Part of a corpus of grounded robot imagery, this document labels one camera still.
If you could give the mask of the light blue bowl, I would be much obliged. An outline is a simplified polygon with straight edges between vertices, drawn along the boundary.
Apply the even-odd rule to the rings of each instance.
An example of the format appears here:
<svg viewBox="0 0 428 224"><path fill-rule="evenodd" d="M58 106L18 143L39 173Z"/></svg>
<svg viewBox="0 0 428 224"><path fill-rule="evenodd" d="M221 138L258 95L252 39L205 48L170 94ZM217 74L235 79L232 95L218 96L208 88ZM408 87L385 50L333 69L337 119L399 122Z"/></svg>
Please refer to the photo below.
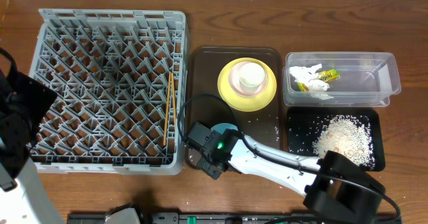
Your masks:
<svg viewBox="0 0 428 224"><path fill-rule="evenodd" d="M211 127L212 131L217 131L220 134L223 134L227 129L237 130L237 127L230 123L219 123Z"/></svg>

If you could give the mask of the yellow plate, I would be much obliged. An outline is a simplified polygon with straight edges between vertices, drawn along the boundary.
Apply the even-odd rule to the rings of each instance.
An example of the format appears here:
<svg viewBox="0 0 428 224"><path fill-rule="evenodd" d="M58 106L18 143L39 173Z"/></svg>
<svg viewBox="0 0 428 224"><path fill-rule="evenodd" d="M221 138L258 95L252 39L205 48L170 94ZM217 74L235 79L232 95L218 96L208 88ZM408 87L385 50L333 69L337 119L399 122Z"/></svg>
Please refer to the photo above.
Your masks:
<svg viewBox="0 0 428 224"><path fill-rule="evenodd" d="M260 94L250 97L240 96L230 86L229 74L232 67L239 62L255 62L264 68L267 74L267 84ZM232 108L242 112L254 112L265 108L273 100L277 90L277 82L274 72L267 64L255 58L237 58L226 64L220 71L217 88L222 99Z"/></svg>

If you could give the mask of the wooden chopstick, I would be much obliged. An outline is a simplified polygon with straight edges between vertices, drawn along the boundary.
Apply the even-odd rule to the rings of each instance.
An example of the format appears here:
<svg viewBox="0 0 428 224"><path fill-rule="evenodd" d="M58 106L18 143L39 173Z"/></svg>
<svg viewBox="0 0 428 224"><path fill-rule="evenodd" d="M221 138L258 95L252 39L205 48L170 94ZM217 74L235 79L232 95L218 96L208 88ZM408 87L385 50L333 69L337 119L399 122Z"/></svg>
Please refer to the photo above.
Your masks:
<svg viewBox="0 0 428 224"><path fill-rule="evenodd" d="M177 108L176 108L176 100L175 100L175 79L173 72L169 73L170 85L171 85L171 94L172 94L172 107L173 107L173 124L174 127L177 126Z"/></svg>
<svg viewBox="0 0 428 224"><path fill-rule="evenodd" d="M171 99L171 80L172 73L169 72L168 88L167 88L167 103L165 109L165 125L164 125L164 136L163 136L163 147L167 145L168 125L169 125L169 111L170 111L170 99Z"/></svg>

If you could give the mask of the pink bowl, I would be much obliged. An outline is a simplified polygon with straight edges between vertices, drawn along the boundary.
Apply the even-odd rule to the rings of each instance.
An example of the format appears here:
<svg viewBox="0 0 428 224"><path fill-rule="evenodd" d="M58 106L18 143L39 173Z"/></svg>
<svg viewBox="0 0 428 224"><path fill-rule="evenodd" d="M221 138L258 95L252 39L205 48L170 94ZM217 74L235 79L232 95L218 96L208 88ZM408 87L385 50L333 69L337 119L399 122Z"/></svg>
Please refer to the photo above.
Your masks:
<svg viewBox="0 0 428 224"><path fill-rule="evenodd" d="M239 69L244 63L245 62L239 62L238 64L232 67L231 72L229 74L230 86L240 96L245 96L245 97L256 96L260 94L265 88L268 80L267 74L265 72L265 79L258 87L251 88L251 87L244 86L239 81Z"/></svg>

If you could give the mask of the cream white cup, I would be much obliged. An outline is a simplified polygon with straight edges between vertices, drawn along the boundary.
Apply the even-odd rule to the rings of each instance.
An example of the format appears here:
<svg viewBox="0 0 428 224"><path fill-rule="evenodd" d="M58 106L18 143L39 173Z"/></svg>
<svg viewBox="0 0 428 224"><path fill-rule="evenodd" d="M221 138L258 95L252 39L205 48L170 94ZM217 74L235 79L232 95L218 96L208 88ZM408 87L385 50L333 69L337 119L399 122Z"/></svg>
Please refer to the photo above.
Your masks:
<svg viewBox="0 0 428 224"><path fill-rule="evenodd" d="M254 62L245 62L239 69L239 81L247 87L258 87L265 79L263 67Z"/></svg>

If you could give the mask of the white napkin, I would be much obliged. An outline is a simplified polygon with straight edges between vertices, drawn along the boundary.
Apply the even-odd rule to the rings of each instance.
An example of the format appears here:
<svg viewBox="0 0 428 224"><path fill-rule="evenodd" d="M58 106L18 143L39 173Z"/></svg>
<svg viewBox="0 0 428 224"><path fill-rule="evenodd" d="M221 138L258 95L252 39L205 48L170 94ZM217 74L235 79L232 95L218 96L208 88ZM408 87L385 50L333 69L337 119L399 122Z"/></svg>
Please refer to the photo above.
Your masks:
<svg viewBox="0 0 428 224"><path fill-rule="evenodd" d="M321 80L318 76L317 71L322 67L322 64L316 64L311 67L290 67L290 74L295 78L295 82L298 86L303 87L304 92L309 92L313 98L321 100L333 99L332 96L325 94L330 85Z"/></svg>

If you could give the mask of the leftover rice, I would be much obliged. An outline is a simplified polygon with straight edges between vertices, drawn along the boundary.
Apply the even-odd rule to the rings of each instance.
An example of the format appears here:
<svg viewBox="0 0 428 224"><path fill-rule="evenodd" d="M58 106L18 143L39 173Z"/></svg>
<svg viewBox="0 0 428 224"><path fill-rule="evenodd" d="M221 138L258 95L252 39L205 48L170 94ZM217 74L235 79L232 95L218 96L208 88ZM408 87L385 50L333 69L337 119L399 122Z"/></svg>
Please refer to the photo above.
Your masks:
<svg viewBox="0 0 428 224"><path fill-rule="evenodd" d="M325 157L328 151L373 170L374 146L370 124L352 115L308 114L289 117L288 149L293 154Z"/></svg>

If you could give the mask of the green snack wrapper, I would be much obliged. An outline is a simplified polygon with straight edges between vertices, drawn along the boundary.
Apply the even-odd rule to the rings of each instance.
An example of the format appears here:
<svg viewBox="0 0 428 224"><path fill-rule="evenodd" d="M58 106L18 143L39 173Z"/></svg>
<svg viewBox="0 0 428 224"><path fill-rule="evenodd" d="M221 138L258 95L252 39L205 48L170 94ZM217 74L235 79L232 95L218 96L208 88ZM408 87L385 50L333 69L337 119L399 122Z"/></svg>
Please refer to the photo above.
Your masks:
<svg viewBox="0 0 428 224"><path fill-rule="evenodd" d="M329 89L328 82L340 78L340 72L335 69L317 73L317 76L305 82L298 82L298 87L302 92L325 92Z"/></svg>

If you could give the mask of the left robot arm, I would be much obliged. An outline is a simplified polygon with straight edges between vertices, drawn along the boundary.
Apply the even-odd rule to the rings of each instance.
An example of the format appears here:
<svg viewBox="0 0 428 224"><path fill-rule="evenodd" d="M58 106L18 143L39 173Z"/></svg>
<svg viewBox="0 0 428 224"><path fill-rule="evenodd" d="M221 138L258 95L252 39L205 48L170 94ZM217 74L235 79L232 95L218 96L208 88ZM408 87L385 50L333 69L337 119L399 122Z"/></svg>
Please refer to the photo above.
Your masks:
<svg viewBox="0 0 428 224"><path fill-rule="evenodd" d="M1 74L1 222L63 223L50 201L27 145L35 146L39 124L57 94L19 72L13 57Z"/></svg>

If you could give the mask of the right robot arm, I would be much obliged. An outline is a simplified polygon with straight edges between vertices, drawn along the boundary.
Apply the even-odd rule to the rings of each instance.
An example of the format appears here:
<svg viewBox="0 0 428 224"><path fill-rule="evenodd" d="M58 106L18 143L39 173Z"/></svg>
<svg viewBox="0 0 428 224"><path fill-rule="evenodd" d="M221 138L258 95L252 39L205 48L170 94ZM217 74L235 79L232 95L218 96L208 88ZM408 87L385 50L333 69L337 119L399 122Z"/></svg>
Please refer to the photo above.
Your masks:
<svg viewBox="0 0 428 224"><path fill-rule="evenodd" d="M326 221L373 223L385 188L345 156L299 156L263 145L238 130L192 130L187 140L212 179L228 171L255 175L304 197L304 206Z"/></svg>

